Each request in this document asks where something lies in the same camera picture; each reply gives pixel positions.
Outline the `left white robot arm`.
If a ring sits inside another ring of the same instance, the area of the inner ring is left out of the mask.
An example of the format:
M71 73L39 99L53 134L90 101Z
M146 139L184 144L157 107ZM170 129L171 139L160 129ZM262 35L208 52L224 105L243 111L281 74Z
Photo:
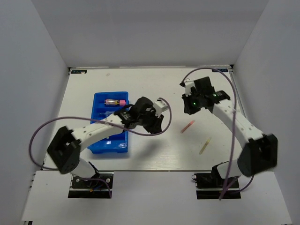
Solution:
M137 126L146 130L146 136L163 133L163 112L170 110L166 101L159 98L152 102L146 97L139 98L134 105L127 105L108 117L87 126L68 129L61 127L52 139L47 153L60 174L70 173L88 187L99 182L97 168L80 157L83 150L92 144L125 131L132 132Z

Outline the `clear spray bottle blue cap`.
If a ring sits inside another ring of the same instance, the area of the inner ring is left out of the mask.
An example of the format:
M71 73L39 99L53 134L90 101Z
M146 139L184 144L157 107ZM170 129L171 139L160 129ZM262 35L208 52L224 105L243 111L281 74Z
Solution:
M114 114L114 113L115 113L115 111L99 112L97 114L97 116L100 117L100 118L106 118L106 117L108 117L108 116L110 116L111 114Z

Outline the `slim pink highlighter pen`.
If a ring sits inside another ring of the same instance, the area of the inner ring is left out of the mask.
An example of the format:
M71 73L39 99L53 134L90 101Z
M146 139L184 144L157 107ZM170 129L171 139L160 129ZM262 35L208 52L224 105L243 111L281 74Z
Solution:
M184 133L191 125L193 125L195 122L195 120L192 120L191 122L189 122L180 132Z

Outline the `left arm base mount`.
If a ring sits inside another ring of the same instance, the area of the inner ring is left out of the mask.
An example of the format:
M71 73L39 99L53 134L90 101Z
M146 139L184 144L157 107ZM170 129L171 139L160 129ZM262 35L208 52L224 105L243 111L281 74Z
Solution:
M99 175L103 181L94 180L87 181L81 180L78 176L73 176L70 182L68 198L74 199L110 199L113 191L113 178L114 173L105 172Z

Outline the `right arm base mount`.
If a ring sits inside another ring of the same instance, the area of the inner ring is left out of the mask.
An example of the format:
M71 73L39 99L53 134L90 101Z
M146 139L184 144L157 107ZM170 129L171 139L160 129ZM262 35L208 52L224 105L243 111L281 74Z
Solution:
M191 176L195 182L197 200L218 200L223 189L223 180L214 180L211 173L194 173ZM223 199L240 199L238 192L240 189L237 178L229 178L228 184L232 185L228 188Z

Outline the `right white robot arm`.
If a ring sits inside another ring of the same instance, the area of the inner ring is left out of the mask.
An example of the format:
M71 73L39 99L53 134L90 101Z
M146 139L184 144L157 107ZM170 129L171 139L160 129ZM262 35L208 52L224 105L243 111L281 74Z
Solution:
M185 88L184 113L192 115L203 108L209 110L230 129L242 148L237 159L212 168L211 180L215 186L224 186L230 177L251 177L277 166L278 139L273 134L264 134L234 110L229 95L223 90L215 91L209 77L186 81L181 86Z

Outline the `pink cap crayon tube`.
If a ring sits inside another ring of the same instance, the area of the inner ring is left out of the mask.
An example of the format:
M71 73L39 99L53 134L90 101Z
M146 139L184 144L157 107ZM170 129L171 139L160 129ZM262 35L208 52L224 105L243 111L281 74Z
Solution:
M119 105L119 106L125 106L126 105L126 100L116 100L116 99L106 99L104 101L105 105Z

